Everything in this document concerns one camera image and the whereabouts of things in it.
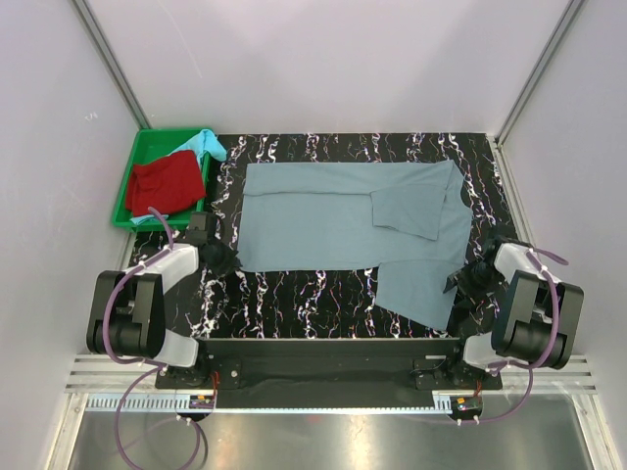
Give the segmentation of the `grey-blue polo shirt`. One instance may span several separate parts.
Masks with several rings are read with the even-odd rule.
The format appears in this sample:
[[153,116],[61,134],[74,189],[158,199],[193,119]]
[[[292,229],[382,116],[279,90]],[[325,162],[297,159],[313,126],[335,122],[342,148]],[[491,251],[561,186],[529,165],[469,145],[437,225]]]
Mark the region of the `grey-blue polo shirt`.
[[249,272],[377,268],[375,303],[446,329],[473,218],[452,161],[249,164],[237,250]]

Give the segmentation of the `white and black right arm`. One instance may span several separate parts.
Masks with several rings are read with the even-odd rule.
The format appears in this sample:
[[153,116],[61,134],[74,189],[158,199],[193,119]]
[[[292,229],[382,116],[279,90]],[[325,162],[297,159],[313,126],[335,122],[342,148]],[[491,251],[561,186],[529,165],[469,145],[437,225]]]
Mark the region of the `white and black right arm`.
[[559,370],[569,361],[583,307],[584,291],[552,274],[544,263],[568,262],[551,252],[504,235],[489,238],[482,254],[450,274],[444,291],[455,290],[454,311],[468,313],[479,300],[501,296],[488,333],[461,341],[442,376],[469,389],[509,366]]

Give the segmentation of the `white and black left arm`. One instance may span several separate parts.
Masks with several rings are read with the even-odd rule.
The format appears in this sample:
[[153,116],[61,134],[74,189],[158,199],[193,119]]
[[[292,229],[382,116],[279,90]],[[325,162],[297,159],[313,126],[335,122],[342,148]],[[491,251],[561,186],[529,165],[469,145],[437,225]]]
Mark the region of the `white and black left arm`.
[[166,294],[201,268],[224,277],[241,266],[237,252],[223,243],[217,217],[194,211],[187,228],[150,258],[125,270],[97,277],[86,332],[86,346],[122,365],[146,363],[190,388],[214,385],[219,374],[199,341],[166,325]]

